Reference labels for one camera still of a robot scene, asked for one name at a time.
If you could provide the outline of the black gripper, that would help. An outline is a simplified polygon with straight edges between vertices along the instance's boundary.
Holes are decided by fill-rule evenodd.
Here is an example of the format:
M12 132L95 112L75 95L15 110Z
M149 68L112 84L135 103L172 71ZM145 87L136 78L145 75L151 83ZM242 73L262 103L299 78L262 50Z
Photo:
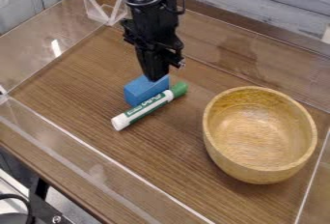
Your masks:
M168 73L168 67L183 65L183 41L176 36L179 16L186 9L176 7L175 0L148 2L127 1L131 18L120 22L124 40L135 47L143 74L158 81Z

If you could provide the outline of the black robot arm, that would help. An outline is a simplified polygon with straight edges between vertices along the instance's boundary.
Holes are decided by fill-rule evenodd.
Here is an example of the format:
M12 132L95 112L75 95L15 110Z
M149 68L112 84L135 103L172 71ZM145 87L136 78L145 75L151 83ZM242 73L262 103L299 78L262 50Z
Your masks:
M133 45L136 58L152 82L168 74L168 67L183 66L183 41L176 36L186 0L127 0L131 18L121 20L124 40Z

